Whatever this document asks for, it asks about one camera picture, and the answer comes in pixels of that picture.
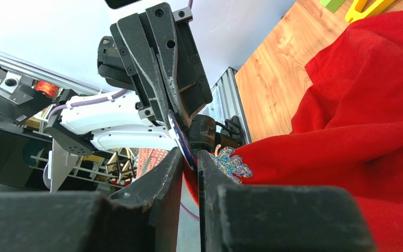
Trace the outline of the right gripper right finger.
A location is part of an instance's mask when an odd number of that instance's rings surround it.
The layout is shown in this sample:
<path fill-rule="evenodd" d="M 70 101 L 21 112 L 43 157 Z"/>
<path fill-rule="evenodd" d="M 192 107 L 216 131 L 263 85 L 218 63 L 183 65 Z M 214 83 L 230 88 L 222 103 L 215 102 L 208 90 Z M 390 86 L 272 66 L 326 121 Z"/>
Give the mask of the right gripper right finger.
<path fill-rule="evenodd" d="M 375 251 L 351 195 L 332 186 L 240 186 L 198 154 L 202 251 Z"/>

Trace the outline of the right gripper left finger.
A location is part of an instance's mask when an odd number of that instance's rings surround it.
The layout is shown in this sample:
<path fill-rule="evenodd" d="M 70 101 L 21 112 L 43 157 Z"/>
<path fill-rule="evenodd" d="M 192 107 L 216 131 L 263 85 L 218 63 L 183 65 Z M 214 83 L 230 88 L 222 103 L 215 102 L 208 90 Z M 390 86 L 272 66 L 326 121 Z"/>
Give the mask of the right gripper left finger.
<path fill-rule="evenodd" d="M 0 193 L 0 251 L 175 251 L 182 154 L 108 197 L 90 191 Z"/>

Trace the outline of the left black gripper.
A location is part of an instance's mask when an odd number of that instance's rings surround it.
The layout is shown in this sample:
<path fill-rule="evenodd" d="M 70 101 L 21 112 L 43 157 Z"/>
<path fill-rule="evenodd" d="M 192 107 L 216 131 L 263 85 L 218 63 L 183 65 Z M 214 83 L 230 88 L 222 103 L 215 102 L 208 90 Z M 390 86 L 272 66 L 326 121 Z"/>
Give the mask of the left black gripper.
<path fill-rule="evenodd" d="M 189 8 L 167 2 L 119 19 L 98 45 L 98 74 L 113 87 L 134 91 L 141 117 L 169 126 L 172 111 L 188 127 L 212 94 L 189 22 Z"/>

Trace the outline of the round blue badge brooch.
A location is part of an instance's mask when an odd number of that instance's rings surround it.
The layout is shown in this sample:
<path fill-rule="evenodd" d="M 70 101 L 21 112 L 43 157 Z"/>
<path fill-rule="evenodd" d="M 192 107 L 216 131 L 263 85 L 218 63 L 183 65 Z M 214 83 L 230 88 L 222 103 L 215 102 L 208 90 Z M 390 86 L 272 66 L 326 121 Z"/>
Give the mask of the round blue badge brooch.
<path fill-rule="evenodd" d="M 179 126 L 175 113 L 170 110 L 168 112 L 168 120 L 170 124 L 169 134 L 172 139 L 174 139 L 180 148 L 180 151 L 183 154 L 184 159 L 186 160 L 189 168 L 196 173 L 197 172 L 197 165 L 194 159 L 194 155 L 192 149 L 188 143 L 185 133 Z"/>

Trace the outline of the red garment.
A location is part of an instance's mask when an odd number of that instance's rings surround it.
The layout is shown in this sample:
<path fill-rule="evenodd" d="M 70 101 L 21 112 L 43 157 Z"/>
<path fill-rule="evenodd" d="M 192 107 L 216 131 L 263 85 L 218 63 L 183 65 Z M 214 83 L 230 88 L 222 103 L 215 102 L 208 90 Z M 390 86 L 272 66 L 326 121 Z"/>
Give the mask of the red garment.
<path fill-rule="evenodd" d="M 403 10 L 350 24 L 305 70 L 292 132 L 234 148 L 240 186 L 342 188 L 375 251 L 403 251 Z"/>

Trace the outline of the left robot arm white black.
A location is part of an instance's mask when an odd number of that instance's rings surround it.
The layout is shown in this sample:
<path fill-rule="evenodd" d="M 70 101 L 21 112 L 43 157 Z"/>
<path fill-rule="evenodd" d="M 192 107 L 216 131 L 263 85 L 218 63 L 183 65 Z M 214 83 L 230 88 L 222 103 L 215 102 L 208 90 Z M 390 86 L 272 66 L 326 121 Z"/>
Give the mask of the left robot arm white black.
<path fill-rule="evenodd" d="M 212 102 L 190 22 L 191 6 L 172 10 L 167 2 L 120 18 L 101 38 L 98 74 L 115 91 L 79 96 L 67 89 L 48 116 L 54 146 L 44 184 L 58 190 L 73 168 L 67 155 L 87 156 L 115 148 L 170 150 L 173 126 L 186 132 Z"/>

